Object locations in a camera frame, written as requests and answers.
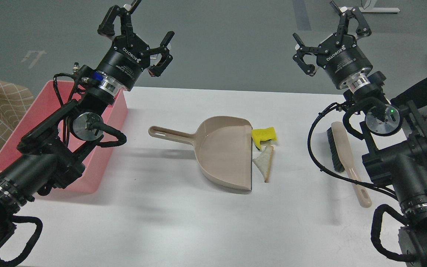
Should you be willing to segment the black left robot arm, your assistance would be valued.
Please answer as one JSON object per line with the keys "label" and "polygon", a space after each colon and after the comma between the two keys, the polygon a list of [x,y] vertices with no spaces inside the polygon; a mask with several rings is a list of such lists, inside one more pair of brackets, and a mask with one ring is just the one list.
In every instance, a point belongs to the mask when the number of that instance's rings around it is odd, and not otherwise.
{"label": "black left robot arm", "polygon": [[143,71],[159,77],[171,63],[174,32],[151,48],[133,31],[131,16],[139,5],[134,0],[109,8],[97,30],[112,41],[105,57],[95,69],[75,63],[72,74],[53,76],[60,107],[21,138],[21,156],[0,173],[0,267],[22,263],[42,233],[41,219],[17,216],[20,208],[34,194],[48,195],[80,178],[83,160],[96,147],[125,144],[126,136],[105,124],[103,112],[122,89],[132,90]]}

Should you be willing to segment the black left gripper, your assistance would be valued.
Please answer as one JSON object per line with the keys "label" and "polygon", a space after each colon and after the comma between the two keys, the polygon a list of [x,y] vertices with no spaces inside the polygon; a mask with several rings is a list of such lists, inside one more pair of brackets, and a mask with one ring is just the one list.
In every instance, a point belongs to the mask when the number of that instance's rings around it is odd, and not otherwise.
{"label": "black left gripper", "polygon": [[[150,49],[151,55],[161,55],[158,63],[150,65],[150,57],[147,55],[149,46],[138,35],[132,34],[133,27],[131,21],[133,5],[120,7],[113,5],[110,7],[98,27],[98,34],[104,37],[115,37],[114,22],[120,19],[121,34],[112,42],[112,46],[105,54],[96,71],[103,72],[121,83],[126,90],[134,88],[136,81],[144,69],[148,68],[151,77],[160,77],[168,65],[173,60],[173,56],[168,48],[174,32],[167,32],[159,47]],[[131,35],[132,41],[124,35]]]}

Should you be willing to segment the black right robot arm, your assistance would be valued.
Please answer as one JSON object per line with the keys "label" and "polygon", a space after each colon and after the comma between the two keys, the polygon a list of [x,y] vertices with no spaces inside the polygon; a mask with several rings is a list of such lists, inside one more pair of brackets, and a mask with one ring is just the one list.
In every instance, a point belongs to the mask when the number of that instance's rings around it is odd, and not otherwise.
{"label": "black right robot arm", "polygon": [[[371,243],[386,258],[408,267],[427,267],[427,125],[419,112],[427,106],[427,78],[388,101],[383,93],[386,77],[371,73],[370,61],[357,40],[371,35],[359,7],[330,5],[339,15],[337,31],[317,47],[306,46],[298,34],[293,60],[314,76],[324,69],[334,86],[343,89],[345,101],[331,103],[311,125],[307,150],[326,174],[396,199],[401,211],[382,204],[375,209]],[[307,64],[314,55],[317,64]],[[341,122],[327,131],[337,175],[320,164],[311,148],[316,125],[328,113],[344,111]]]}

